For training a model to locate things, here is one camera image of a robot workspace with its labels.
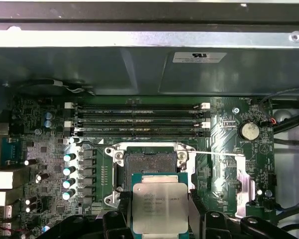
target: cable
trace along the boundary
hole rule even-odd
[[[281,133],[297,126],[299,126],[299,115],[292,117],[291,119],[285,120],[277,126],[274,126],[273,133]]]
[[[296,224],[290,224],[287,226],[282,227],[281,229],[289,232],[289,231],[293,231],[293,230],[298,230],[299,229],[299,223]]]
[[[279,95],[282,95],[282,94],[285,94],[285,93],[289,93],[289,92],[294,92],[294,91],[299,91],[299,87],[295,87],[295,88],[290,88],[290,89],[286,89],[286,90],[283,90],[283,91],[278,91],[274,94],[271,94],[271,95],[268,95],[268,96],[265,96],[260,102],[259,102],[259,110],[268,118],[271,120],[271,122],[273,124],[276,124],[276,120],[269,114],[265,111],[264,107],[263,107],[263,103],[265,101],[267,101],[268,99],[272,98],[272,97],[275,97],[275,96],[279,96]]]
[[[98,144],[98,143],[92,143],[90,141],[81,141],[79,143],[76,143],[76,146],[82,147],[83,144],[88,144],[92,147],[115,148],[113,145],[110,144]]]
[[[293,215],[299,214],[299,203],[289,208],[282,208],[280,204],[276,204],[276,209],[278,211],[282,211],[280,214],[276,216],[276,220],[280,221],[284,218],[288,218]]]
[[[92,91],[83,89],[82,87],[78,87],[76,84],[64,83],[63,81],[53,80],[53,79],[37,79],[37,80],[30,80],[25,81],[21,85],[16,86],[15,91],[18,92],[23,88],[30,87],[30,86],[39,86],[39,85],[46,85],[46,86],[58,86],[64,87],[68,91],[78,94],[81,92],[87,92],[90,95],[94,96]]]
[[[299,146],[299,140],[283,140],[279,138],[274,138],[274,143],[290,146]]]
[[[9,231],[9,232],[26,232],[27,230],[23,230],[23,229],[10,229],[10,228],[4,228],[2,226],[0,226],[0,229],[3,231]]]
[[[272,100],[272,108],[279,109],[299,109],[299,101],[292,100]]]

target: capacitor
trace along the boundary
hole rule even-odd
[[[69,200],[74,194],[75,194],[75,190],[70,189],[69,191],[66,191],[65,193],[63,193],[62,198],[64,200]]]
[[[36,180],[38,182],[41,182],[42,180],[47,179],[48,177],[49,177],[49,174],[47,174],[47,173],[38,174],[38,175],[36,175]]]
[[[37,204],[36,203],[32,203],[31,205],[27,206],[25,208],[25,212],[29,213],[29,212],[32,212],[33,210],[35,210],[37,207]]]
[[[42,232],[46,232],[47,230],[50,230],[51,228],[53,227],[53,224],[52,223],[48,223],[47,225],[45,225],[43,228],[42,228]]]
[[[256,140],[260,135],[260,128],[254,122],[247,121],[239,126],[238,134],[244,140]]]
[[[74,173],[75,170],[76,170],[76,168],[74,166],[71,166],[71,167],[63,169],[63,174],[65,176],[69,176],[71,173]]]
[[[78,143],[80,142],[80,138],[77,138],[77,137],[71,137],[69,139],[69,143]]]
[[[36,164],[38,161],[36,159],[27,159],[25,162],[24,162],[24,165],[25,166],[28,166],[28,165],[34,165]]]
[[[69,178],[68,180],[63,182],[63,188],[70,188],[73,184],[75,184],[75,179],[74,178]]]
[[[68,153],[68,154],[64,155],[64,157],[63,157],[65,162],[69,162],[75,158],[76,158],[76,155],[74,153]]]
[[[40,128],[36,128],[36,129],[34,130],[34,134],[35,134],[35,135],[41,135],[41,133],[42,133],[42,130],[41,130]]]
[[[37,197],[31,197],[31,198],[28,198],[27,200],[25,200],[25,204],[26,205],[30,205],[30,204],[32,204],[32,203],[35,203],[36,202],[36,200],[37,200],[38,198]]]
[[[54,123],[52,123],[50,120],[46,120],[46,121],[44,122],[44,126],[45,126],[46,128],[53,128],[53,127],[54,127]]]
[[[54,119],[54,114],[52,114],[51,112],[47,112],[47,113],[45,113],[44,117],[47,120],[52,120],[52,119]]]
[[[27,231],[21,235],[20,239],[28,239],[32,234],[32,231]]]

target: label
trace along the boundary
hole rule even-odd
[[[219,63],[223,52],[175,52],[173,63]]]

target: silver metal plate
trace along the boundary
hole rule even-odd
[[[209,108],[208,103],[201,105],[203,108]],[[195,185],[191,182],[191,177],[196,171],[196,154],[188,152],[190,150],[195,151],[191,146],[177,143],[177,142],[121,142],[113,145],[115,149],[108,147],[104,149],[104,153],[113,158],[113,164],[117,163],[118,166],[124,167],[123,155],[128,147],[172,147],[177,153],[177,167],[180,168],[181,172],[188,173],[188,193],[191,189],[195,189]]]
[[[132,216],[137,234],[187,232],[188,187],[184,183],[135,184]]]

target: electrolytic capacitor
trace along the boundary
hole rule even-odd
[[[65,162],[69,162],[75,158],[76,158],[76,155],[74,153],[68,153],[68,154],[64,155],[64,157],[63,157]]]
[[[53,115],[51,112],[47,112],[47,113],[45,113],[44,117],[45,117],[47,120],[52,120],[52,119],[54,119],[54,115]]]
[[[71,167],[63,169],[63,174],[65,176],[69,176],[71,173],[74,173],[75,170],[76,170],[76,168],[74,166],[71,166]]]
[[[35,203],[36,202],[36,200],[38,200],[38,198],[37,197],[31,197],[31,198],[28,198],[27,200],[25,200],[25,204],[26,205],[30,205],[30,204],[32,204],[32,203]]]
[[[53,128],[53,127],[54,127],[54,123],[52,123],[50,120],[46,120],[46,121],[44,122],[44,126],[45,126],[46,128]]]
[[[36,203],[32,203],[31,205],[29,205],[29,206],[27,206],[27,207],[25,208],[25,212],[29,213],[29,212],[35,210],[36,207],[37,207],[37,204],[36,204]]]
[[[41,135],[41,133],[42,133],[42,130],[41,130],[40,128],[36,128],[36,129],[34,130],[34,134],[35,134],[35,135]]]
[[[69,178],[68,180],[63,182],[63,188],[70,188],[73,184],[75,184],[75,179],[74,178]]]
[[[52,223],[48,223],[47,225],[45,225],[43,228],[42,228],[42,232],[46,232],[47,230],[50,230],[51,228],[53,227],[53,224]]]
[[[75,190],[70,189],[69,191],[66,191],[65,193],[63,193],[62,198],[64,200],[69,200],[74,194],[75,194]]]
[[[24,162],[24,165],[25,166],[28,166],[28,165],[34,165],[34,164],[36,164],[38,162],[38,160],[36,160],[36,159],[28,159],[28,160],[26,160],[25,162]]]
[[[72,137],[69,139],[69,143],[78,143],[78,142],[80,142],[80,138]]]
[[[38,175],[36,175],[36,180],[37,180],[38,182],[41,182],[42,180],[47,179],[48,177],[49,177],[49,174],[47,174],[47,173],[42,173],[42,174],[38,174]]]

